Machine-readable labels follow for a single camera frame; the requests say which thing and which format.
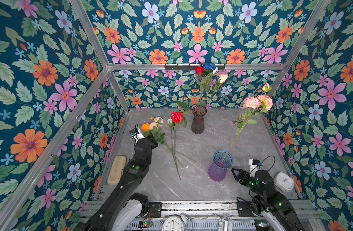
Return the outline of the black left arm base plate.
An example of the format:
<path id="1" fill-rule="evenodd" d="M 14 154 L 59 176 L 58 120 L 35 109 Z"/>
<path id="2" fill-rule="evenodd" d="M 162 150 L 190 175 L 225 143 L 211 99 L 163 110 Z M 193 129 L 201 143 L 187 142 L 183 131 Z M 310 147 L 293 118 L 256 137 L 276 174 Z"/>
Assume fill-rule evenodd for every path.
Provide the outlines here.
<path id="1" fill-rule="evenodd" d="M 162 213 L 162 202 L 149 202 L 147 207 L 147 217 L 160 218 Z"/>

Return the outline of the cream peony flower stem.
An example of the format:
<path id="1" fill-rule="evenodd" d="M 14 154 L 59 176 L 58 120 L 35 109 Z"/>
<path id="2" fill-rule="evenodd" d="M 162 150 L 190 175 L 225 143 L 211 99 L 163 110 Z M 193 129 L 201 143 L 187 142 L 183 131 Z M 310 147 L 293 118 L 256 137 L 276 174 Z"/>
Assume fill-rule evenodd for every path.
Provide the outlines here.
<path id="1" fill-rule="evenodd" d="M 164 125 L 164 120 L 160 116 L 155 118 L 152 117 L 151 119 L 152 119 L 152 123 L 149 126 L 150 130 L 159 129 Z"/>

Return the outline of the orange yellow artificial rose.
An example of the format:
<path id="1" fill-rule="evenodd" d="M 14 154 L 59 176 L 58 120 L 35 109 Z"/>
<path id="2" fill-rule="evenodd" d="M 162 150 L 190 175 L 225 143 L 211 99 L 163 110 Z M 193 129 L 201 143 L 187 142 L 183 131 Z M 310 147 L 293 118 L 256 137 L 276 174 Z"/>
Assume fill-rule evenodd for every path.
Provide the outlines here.
<path id="1" fill-rule="evenodd" d="M 146 132 L 150 130 L 150 124 L 149 123 L 145 123 L 142 125 L 141 129 Z"/>

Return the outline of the purple blue ribbed glass vase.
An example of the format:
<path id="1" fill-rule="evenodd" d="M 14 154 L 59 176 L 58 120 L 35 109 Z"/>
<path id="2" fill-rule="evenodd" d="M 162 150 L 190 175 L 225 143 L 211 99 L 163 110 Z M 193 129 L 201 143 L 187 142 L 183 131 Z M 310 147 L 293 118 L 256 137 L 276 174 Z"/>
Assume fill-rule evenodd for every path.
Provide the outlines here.
<path id="1" fill-rule="evenodd" d="M 233 165 L 233 157 L 226 150 L 218 150 L 213 155 L 213 162 L 208 169 L 209 178 L 215 182 L 225 179 L 227 170 Z"/>

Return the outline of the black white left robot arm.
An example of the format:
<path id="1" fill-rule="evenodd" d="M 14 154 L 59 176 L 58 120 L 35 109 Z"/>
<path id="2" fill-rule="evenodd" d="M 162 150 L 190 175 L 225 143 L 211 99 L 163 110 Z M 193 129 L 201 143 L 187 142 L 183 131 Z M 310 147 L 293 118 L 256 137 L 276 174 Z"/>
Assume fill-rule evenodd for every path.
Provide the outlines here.
<path id="1" fill-rule="evenodd" d="M 151 165 L 152 150 L 158 146 L 150 134 L 136 141 L 135 154 L 125 166 L 116 188 L 100 209 L 86 222 L 80 222 L 75 231 L 110 231 L 121 210 L 145 178 Z"/>

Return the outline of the cream white artificial rose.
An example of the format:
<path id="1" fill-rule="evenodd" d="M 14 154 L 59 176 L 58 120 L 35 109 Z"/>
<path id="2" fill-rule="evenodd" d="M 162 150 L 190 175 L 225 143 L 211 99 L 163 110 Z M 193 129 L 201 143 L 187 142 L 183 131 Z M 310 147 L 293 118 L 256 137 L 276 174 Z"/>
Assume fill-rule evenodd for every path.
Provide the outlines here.
<path id="1" fill-rule="evenodd" d="M 218 79 L 219 84 L 225 83 L 225 81 L 227 80 L 227 78 L 228 78 L 228 75 L 227 75 L 227 74 L 221 74 L 221 75 L 219 76 L 219 79 Z"/>

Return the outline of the pink artificial flower spray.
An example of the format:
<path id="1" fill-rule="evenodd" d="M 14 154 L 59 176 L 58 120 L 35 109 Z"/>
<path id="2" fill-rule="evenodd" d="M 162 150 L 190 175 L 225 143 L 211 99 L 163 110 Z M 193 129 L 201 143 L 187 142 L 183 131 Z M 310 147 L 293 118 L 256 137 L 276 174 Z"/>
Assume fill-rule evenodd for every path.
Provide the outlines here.
<path id="1" fill-rule="evenodd" d="M 245 111 L 238 115 L 234 124 L 236 125 L 236 138 L 230 148 L 227 150 L 227 153 L 222 158 L 223 161 L 227 158 L 229 152 L 234 147 L 237 142 L 240 134 L 244 130 L 247 124 L 254 125 L 257 123 L 255 118 L 260 115 L 264 115 L 270 111 L 273 107 L 273 100 L 268 95 L 268 93 L 272 90 L 271 86 L 267 83 L 262 87 L 262 92 L 264 94 L 258 95 L 256 97 L 248 96 L 243 100 L 243 109 Z"/>

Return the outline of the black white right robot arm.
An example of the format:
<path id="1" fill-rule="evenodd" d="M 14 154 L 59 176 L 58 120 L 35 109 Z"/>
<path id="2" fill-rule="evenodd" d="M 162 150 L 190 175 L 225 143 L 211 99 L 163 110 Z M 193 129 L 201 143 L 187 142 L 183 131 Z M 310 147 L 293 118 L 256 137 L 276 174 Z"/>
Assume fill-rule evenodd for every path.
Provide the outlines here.
<path id="1" fill-rule="evenodd" d="M 304 230 L 290 201 L 276 190 L 268 170 L 258 170 L 254 176 L 243 169 L 233 168 L 231 171 L 238 183 L 255 193 L 251 202 L 254 215 L 262 215 L 275 231 Z"/>

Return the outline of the red artificial rose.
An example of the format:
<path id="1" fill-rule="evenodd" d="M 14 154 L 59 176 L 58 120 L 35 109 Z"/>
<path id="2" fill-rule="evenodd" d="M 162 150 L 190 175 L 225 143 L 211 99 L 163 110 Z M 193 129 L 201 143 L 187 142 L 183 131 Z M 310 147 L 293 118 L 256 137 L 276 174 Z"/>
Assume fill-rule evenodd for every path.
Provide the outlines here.
<path id="1" fill-rule="evenodd" d="M 170 119 L 167 120 L 168 126 L 170 127 L 171 130 L 171 153 L 172 157 L 174 160 L 174 164 L 176 167 L 177 171 L 177 176 L 179 180 L 181 180 L 181 176 L 179 173 L 179 167 L 181 164 L 179 163 L 179 160 L 177 158 L 177 151 L 176 151 L 176 131 L 179 127 L 180 124 L 182 124 L 182 127 L 186 127 L 184 124 L 186 124 L 186 119 L 184 118 L 184 115 L 182 112 L 175 112 L 173 111 L 171 114 Z"/>
<path id="2" fill-rule="evenodd" d="M 204 67 L 203 66 L 198 66 L 198 67 L 195 68 L 195 74 L 197 76 L 202 76 L 203 72 L 204 72 Z"/>

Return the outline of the blue artificial flower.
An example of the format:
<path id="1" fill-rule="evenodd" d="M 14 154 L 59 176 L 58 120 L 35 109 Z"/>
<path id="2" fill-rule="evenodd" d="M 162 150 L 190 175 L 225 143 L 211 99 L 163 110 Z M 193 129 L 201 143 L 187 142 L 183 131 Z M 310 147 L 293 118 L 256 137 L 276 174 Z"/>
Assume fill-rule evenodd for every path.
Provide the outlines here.
<path id="1" fill-rule="evenodd" d="M 208 69 L 208 70 L 215 70 L 216 69 L 216 65 L 213 63 L 205 63 L 203 65 L 204 69 Z"/>

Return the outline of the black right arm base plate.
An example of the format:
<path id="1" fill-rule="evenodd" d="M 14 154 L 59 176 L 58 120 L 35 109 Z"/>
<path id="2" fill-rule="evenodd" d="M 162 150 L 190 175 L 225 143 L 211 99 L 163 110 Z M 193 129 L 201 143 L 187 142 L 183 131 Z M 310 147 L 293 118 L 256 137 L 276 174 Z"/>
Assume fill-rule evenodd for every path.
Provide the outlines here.
<path id="1" fill-rule="evenodd" d="M 252 201 L 244 201 L 242 199 L 238 199 L 236 202 L 237 212 L 240 217 L 260 217 L 261 214 L 258 213 L 252 207 Z"/>

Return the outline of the dark pink ribbed glass vase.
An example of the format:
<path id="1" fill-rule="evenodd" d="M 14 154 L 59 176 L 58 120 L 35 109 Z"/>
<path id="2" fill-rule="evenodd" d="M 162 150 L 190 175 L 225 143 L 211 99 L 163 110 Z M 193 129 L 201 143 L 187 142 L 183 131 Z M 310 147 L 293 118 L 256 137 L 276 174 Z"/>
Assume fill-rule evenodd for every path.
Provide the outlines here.
<path id="1" fill-rule="evenodd" d="M 192 113 L 192 132 L 194 134 L 202 134 L 204 132 L 204 116 L 207 113 L 207 109 L 203 106 L 196 106 L 192 109 Z"/>

